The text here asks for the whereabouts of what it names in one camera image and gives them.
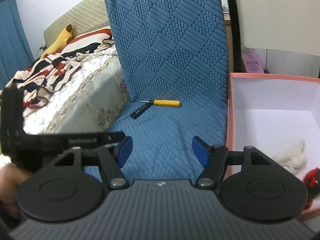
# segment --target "beige tufted headboard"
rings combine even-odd
[[[49,47],[59,36],[60,32],[72,24],[73,37],[91,28],[109,22],[104,0],[83,0],[64,15],[55,20],[44,30],[44,40]]]

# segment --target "pink paper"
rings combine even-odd
[[[260,59],[255,51],[250,54],[242,54],[247,73],[264,73]]]

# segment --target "curtain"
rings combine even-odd
[[[0,0],[0,89],[33,61],[16,0]]]

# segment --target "box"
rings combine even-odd
[[[320,168],[320,79],[275,74],[231,73],[227,147],[252,145],[272,157],[305,140],[307,164],[297,177]],[[230,173],[239,172],[233,167]],[[302,219],[320,215],[320,198]]]

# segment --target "screwdriver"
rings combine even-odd
[[[150,103],[155,106],[172,106],[172,107],[179,107],[181,106],[181,102],[178,100],[151,100],[151,101],[139,101],[140,103]]]

